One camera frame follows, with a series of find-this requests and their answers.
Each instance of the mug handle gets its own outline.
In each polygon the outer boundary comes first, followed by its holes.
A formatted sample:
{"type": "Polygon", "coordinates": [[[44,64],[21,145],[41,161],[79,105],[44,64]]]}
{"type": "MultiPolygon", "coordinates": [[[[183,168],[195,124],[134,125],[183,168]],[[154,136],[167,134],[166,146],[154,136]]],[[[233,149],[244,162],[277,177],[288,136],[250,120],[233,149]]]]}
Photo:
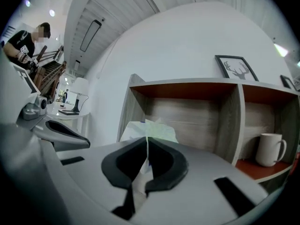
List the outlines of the mug handle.
{"type": "Polygon", "coordinates": [[[280,141],[280,143],[283,144],[283,151],[282,151],[282,154],[280,155],[279,159],[277,161],[274,161],[275,163],[279,162],[283,158],[285,151],[286,151],[286,141],[282,139],[280,141]]]}

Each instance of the wooden rack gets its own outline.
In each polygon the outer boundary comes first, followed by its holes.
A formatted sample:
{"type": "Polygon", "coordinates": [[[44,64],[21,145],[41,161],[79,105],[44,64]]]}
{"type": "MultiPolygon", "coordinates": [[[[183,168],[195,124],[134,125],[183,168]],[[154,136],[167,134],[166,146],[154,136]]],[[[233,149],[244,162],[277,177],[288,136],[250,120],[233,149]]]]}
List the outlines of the wooden rack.
{"type": "Polygon", "coordinates": [[[271,192],[283,184],[295,159],[300,133],[299,92],[246,80],[145,82],[131,75],[117,141],[128,122],[158,118],[174,128],[179,143],[217,154],[271,192]],[[271,168],[254,160],[261,133],[282,134],[287,142],[282,161],[271,168]]]}

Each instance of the black t-shirt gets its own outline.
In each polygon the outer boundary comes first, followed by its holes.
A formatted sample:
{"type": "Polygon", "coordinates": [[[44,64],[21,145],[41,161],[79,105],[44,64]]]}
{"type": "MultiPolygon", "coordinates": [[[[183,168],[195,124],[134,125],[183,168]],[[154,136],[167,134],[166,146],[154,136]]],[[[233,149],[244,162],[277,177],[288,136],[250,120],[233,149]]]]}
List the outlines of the black t-shirt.
{"type": "MultiPolygon", "coordinates": [[[[34,53],[34,43],[31,39],[31,34],[25,30],[21,30],[14,34],[8,42],[14,46],[15,49],[20,50],[22,53],[26,53],[28,56],[32,58],[34,53]]],[[[19,62],[17,58],[8,57],[11,62],[17,64],[21,67],[24,67],[24,64],[19,62]]]]}

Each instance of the person's hand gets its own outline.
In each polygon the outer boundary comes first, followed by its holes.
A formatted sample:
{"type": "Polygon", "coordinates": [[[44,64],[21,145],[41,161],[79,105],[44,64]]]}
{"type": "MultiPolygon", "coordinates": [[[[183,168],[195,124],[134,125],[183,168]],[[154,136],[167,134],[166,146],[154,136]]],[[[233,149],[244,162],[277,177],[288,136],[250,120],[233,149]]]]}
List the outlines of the person's hand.
{"type": "Polygon", "coordinates": [[[25,53],[19,52],[17,55],[18,61],[21,63],[27,63],[29,61],[32,61],[32,59],[25,53]]]}

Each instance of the person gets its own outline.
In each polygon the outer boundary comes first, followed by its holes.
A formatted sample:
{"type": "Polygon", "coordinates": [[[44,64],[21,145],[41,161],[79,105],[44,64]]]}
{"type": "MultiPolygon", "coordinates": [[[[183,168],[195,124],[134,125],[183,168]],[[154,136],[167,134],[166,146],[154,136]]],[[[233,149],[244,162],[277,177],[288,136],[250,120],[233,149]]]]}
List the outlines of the person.
{"type": "Polygon", "coordinates": [[[32,33],[21,30],[14,34],[4,45],[4,53],[14,64],[28,69],[27,62],[31,61],[35,50],[35,42],[43,42],[50,38],[50,24],[44,22],[38,25],[32,33]]]}
{"type": "Polygon", "coordinates": [[[68,91],[69,91],[69,89],[67,89],[67,90],[65,91],[64,96],[62,97],[62,102],[63,102],[63,103],[65,103],[65,101],[66,101],[66,99],[67,99],[67,97],[68,97],[68,94],[67,94],[68,91]]]}

